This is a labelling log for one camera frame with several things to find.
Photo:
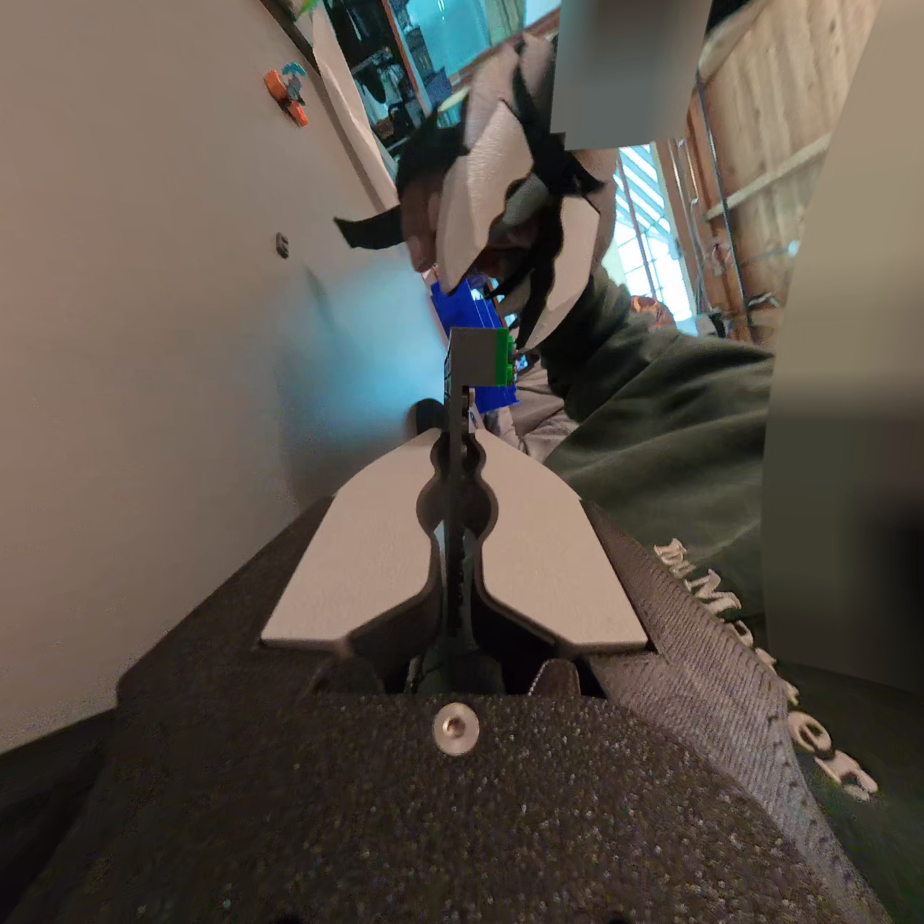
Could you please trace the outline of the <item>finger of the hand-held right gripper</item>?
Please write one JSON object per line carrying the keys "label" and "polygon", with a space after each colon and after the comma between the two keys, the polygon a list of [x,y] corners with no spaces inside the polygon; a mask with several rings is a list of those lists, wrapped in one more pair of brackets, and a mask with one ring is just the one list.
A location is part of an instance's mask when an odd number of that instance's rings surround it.
{"label": "finger of the hand-held right gripper", "polygon": [[518,351],[542,345],[565,321],[587,287],[600,214],[580,195],[555,196],[538,215],[537,237],[518,284]]}
{"label": "finger of the hand-held right gripper", "polygon": [[525,129],[510,107],[495,107],[479,138],[445,176],[439,211],[439,278],[453,293],[472,269],[505,280],[525,260],[529,208],[538,200]]}

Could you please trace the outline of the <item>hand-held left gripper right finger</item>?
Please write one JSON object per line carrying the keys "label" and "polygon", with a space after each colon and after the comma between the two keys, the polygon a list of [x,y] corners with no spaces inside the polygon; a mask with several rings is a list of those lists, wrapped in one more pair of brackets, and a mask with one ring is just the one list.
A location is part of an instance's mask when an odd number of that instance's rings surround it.
{"label": "hand-held left gripper right finger", "polygon": [[630,653],[649,636],[579,496],[488,432],[474,433],[491,502],[480,543],[488,601],[563,653]]}

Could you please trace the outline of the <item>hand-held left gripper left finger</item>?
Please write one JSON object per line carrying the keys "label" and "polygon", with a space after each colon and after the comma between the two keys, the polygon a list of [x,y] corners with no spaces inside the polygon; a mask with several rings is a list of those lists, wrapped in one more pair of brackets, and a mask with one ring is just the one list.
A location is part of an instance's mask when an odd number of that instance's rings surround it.
{"label": "hand-held left gripper left finger", "polygon": [[310,651],[418,651],[438,628],[440,554],[425,491],[438,483],[431,429],[334,495],[260,641]]}

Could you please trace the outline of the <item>grey toy brick plate model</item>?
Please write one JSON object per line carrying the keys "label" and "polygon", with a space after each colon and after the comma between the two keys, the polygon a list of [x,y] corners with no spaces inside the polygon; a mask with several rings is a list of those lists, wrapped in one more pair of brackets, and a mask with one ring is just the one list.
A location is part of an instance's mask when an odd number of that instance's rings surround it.
{"label": "grey toy brick plate model", "polygon": [[485,478],[487,463],[504,444],[473,420],[479,389],[513,385],[513,348],[503,328],[453,328],[445,357],[445,425],[442,464],[445,591],[440,641],[448,658],[468,654],[471,605],[511,614],[486,589],[481,547],[502,511],[500,495]]}

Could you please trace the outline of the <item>person's right forearm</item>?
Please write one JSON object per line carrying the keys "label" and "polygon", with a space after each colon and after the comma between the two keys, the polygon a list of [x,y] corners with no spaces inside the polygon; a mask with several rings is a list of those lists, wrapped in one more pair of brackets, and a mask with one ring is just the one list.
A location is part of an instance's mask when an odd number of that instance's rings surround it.
{"label": "person's right forearm", "polygon": [[656,328],[603,270],[538,351],[577,424],[549,457],[560,472],[631,452],[721,466],[763,456],[772,353]]}

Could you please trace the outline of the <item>person's right hand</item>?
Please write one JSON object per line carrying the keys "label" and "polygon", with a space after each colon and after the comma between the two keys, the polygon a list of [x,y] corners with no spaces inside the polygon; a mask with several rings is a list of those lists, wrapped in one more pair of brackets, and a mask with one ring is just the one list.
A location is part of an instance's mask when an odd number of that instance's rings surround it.
{"label": "person's right hand", "polygon": [[439,131],[423,144],[403,150],[398,163],[400,225],[415,271],[427,273],[438,265],[436,234],[445,179],[460,154],[456,136]]}

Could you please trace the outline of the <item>bright window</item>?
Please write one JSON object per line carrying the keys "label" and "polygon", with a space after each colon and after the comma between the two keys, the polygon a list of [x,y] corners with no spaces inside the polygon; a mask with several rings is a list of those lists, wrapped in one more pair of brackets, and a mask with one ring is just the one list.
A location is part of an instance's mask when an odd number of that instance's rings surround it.
{"label": "bright window", "polygon": [[614,244],[630,292],[658,300],[695,334],[694,293],[654,143],[621,148],[615,181]]}

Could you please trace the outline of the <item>green sweater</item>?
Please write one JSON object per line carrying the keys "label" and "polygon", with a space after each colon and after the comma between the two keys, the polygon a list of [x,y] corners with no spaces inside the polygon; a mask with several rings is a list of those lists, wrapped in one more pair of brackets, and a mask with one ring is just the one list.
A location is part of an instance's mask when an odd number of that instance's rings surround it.
{"label": "green sweater", "polygon": [[659,561],[656,653],[603,689],[747,792],[851,922],[922,922],[922,694],[770,653],[759,563],[764,415],[553,399],[545,463]]}

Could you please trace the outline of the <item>grey trousers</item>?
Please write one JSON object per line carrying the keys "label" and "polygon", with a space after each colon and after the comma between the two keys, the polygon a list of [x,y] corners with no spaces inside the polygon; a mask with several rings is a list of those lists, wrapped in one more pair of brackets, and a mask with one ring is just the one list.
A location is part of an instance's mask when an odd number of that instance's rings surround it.
{"label": "grey trousers", "polygon": [[578,423],[552,392],[547,370],[537,363],[516,382],[516,403],[485,417],[486,428],[522,454],[543,464]]}

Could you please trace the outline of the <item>teal lit glass pane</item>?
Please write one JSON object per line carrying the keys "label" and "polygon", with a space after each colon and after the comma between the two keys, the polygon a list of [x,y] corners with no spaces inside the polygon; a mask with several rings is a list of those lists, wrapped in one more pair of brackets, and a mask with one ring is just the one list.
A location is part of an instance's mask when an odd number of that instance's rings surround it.
{"label": "teal lit glass pane", "polygon": [[524,30],[553,31],[557,1],[327,1],[327,15],[372,132],[398,160],[433,111],[495,47]]}

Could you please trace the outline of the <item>orange and teal toy pieces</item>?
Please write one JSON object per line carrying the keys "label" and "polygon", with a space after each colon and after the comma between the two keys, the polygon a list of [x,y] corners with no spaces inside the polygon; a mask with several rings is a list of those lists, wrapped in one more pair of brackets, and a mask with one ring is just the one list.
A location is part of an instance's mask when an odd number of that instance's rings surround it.
{"label": "orange and teal toy pieces", "polygon": [[308,126],[308,117],[302,97],[302,86],[307,73],[305,68],[290,62],[263,75],[263,84],[280,110],[300,128]]}

